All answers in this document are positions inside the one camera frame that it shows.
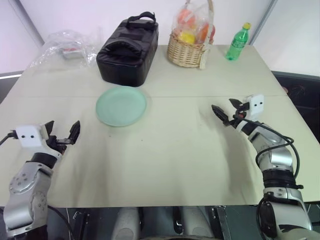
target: yellow fruit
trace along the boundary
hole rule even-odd
[[[187,44],[194,44],[196,42],[196,36],[192,33],[185,31],[180,32],[178,39]]]

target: beige tabletop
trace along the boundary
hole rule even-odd
[[[318,201],[320,147],[312,132],[254,48],[244,49],[243,59],[232,63],[219,49],[224,47],[213,47],[207,69],[201,71],[172,65],[160,47],[140,87],[147,110],[127,127],[111,127],[96,118],[98,96],[115,86],[102,81],[96,68],[50,73],[28,69],[0,104],[0,136],[18,125],[55,120],[52,133],[64,138],[80,120],[78,142],[53,169],[48,202],[55,207],[257,204],[263,180],[255,150],[244,134],[223,127],[211,104],[231,116],[235,109],[229,98],[263,93],[265,109],[259,120],[294,138],[303,199]],[[242,71],[246,64],[255,65]],[[160,74],[160,65],[167,71]],[[238,73],[232,73],[232,80],[223,77],[223,72],[235,71],[227,68]],[[259,75],[259,84],[253,84]],[[30,157],[16,140],[0,147],[0,206],[8,200],[12,176]]]

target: plastic bag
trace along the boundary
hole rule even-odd
[[[59,71],[93,66],[101,44],[98,39],[73,30],[52,33],[29,67]]]
[[[179,40],[188,44],[203,44],[209,30],[209,11],[208,3],[197,5],[186,2],[173,18],[172,34]],[[213,43],[215,27],[210,35],[209,43]]]

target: wicker basket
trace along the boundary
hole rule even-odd
[[[206,66],[206,60],[209,53],[211,44],[210,35],[213,30],[214,21],[214,5],[212,0],[208,1],[209,11],[209,28],[202,44],[190,44],[178,39],[178,37],[172,32],[167,49],[168,59],[181,67],[204,69]]]

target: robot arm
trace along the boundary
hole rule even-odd
[[[264,96],[251,95],[245,103],[230,99],[236,108],[233,120],[229,121],[224,111],[215,105],[212,110],[225,126],[233,126],[237,131],[248,136],[257,151],[256,164],[263,175],[263,198],[257,207],[257,224],[261,232],[278,240],[320,239],[320,234],[312,231],[307,210],[293,173],[293,158],[286,146],[293,139],[283,136],[267,125],[257,121],[263,111]]]
[[[67,144],[75,144],[80,133],[77,121],[65,139],[50,135],[54,121],[45,125],[17,127],[10,135],[19,139],[23,148],[33,153],[21,170],[12,178],[10,198],[3,211],[9,239],[47,239],[47,193],[52,168],[61,159]]]

